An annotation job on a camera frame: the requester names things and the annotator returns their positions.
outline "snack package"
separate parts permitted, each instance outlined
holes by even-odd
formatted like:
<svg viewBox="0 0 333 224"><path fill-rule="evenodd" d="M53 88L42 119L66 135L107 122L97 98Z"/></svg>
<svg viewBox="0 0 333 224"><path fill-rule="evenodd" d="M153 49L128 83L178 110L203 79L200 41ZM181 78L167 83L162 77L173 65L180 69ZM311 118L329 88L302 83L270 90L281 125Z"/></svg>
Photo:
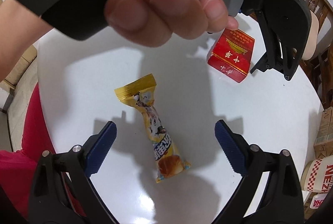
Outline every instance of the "snack package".
<svg viewBox="0 0 333 224"><path fill-rule="evenodd" d="M144 126L149 140L154 146L159 183L170 178L191 165L180 156L168 131L162 126L159 115L154 108L154 91L156 81L149 74L131 84L114 90L118 99L125 105L139 110L144 118Z"/></svg>

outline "red box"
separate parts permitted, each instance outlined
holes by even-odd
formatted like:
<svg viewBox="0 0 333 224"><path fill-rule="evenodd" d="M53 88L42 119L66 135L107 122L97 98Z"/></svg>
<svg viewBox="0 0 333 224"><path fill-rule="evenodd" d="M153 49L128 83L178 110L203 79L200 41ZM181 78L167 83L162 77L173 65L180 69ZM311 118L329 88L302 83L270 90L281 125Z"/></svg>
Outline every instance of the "red box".
<svg viewBox="0 0 333 224"><path fill-rule="evenodd" d="M250 69L254 38L241 30L225 29L215 44L208 64L234 81L242 82Z"/></svg>

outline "round white tabletop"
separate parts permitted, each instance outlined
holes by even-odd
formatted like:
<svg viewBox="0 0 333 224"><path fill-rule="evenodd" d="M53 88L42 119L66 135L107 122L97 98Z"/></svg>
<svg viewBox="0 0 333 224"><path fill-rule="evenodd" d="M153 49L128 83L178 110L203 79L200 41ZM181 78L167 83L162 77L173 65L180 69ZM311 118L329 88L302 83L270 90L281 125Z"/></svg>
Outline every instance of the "round white tabletop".
<svg viewBox="0 0 333 224"><path fill-rule="evenodd" d="M255 38L252 65L265 52L258 24L238 15ZM209 224L241 177L233 172L214 136L224 119L233 132L264 151L290 150L299 176L314 159L322 105L299 67L287 82L275 70L256 71L238 84L206 63L220 34L193 41L177 36L159 48L123 39L111 28L84 42L53 30L39 41L38 79L46 125L57 152L97 134L112 120L117 139L92 182L122 224ZM192 168L160 184L142 115L120 103L114 89L153 73L155 107ZM248 210L255 211L264 190Z"/></svg>

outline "red fabric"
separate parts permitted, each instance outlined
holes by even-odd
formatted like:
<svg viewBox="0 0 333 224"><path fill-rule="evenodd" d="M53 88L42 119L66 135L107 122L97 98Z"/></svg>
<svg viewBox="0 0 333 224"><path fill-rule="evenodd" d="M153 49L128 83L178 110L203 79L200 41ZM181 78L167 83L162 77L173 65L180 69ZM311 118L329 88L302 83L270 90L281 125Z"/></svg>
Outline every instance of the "red fabric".
<svg viewBox="0 0 333 224"><path fill-rule="evenodd" d="M25 218L28 216L30 185L37 162L45 150L55 153L44 121L37 84L24 122L22 150L12 153L0 151L0 185ZM71 199L76 211L84 215L79 203Z"/></svg>

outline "brown carton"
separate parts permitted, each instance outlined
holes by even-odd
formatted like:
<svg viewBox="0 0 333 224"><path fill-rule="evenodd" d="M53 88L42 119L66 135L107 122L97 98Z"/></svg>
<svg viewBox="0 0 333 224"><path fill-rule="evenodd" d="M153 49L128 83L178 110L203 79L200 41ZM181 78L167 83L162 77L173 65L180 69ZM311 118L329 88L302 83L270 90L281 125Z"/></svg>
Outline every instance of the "brown carton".
<svg viewBox="0 0 333 224"><path fill-rule="evenodd" d="M313 145L316 159L333 154L333 112L332 107L323 111L316 141Z"/></svg>

